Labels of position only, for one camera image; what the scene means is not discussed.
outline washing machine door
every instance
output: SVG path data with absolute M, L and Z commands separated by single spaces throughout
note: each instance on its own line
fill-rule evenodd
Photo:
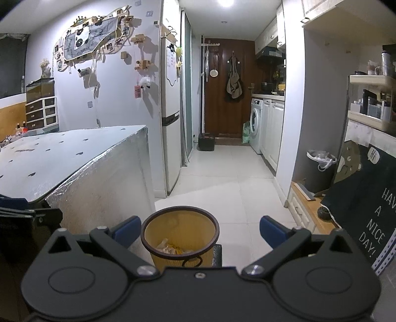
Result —
M 260 113 L 257 108 L 253 108 L 250 114 L 250 134 L 256 135 L 260 127 Z

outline white refrigerator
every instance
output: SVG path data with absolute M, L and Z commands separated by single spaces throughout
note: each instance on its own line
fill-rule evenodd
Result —
M 161 40 L 161 109 L 166 189 L 174 188 L 181 169 L 180 79 L 176 52 L 168 39 Z

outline yellow container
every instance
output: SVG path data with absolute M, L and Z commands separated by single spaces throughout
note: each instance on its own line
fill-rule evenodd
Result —
M 189 206 L 165 208 L 152 214 L 142 225 L 141 240 L 161 272 L 166 266 L 212 267 L 213 247 L 219 239 L 216 218 L 209 212 Z M 156 249 L 165 239 L 184 251 L 172 255 Z

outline triangular cutout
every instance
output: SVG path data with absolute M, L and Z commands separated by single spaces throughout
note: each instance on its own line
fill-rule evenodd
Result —
M 352 253 L 349 245 L 342 236 L 336 236 L 330 247 L 331 251 L 338 251 L 340 253 Z
M 60 236 L 56 239 L 55 243 L 53 243 L 51 249 L 49 250 L 50 254 L 54 253 L 62 253 L 64 251 L 71 251 L 71 247 L 66 240 L 65 236 Z

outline white perforated board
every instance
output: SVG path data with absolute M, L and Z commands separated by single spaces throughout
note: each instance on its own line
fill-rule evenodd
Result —
M 21 138 L 0 151 L 0 194 L 36 201 L 144 127 L 113 126 Z

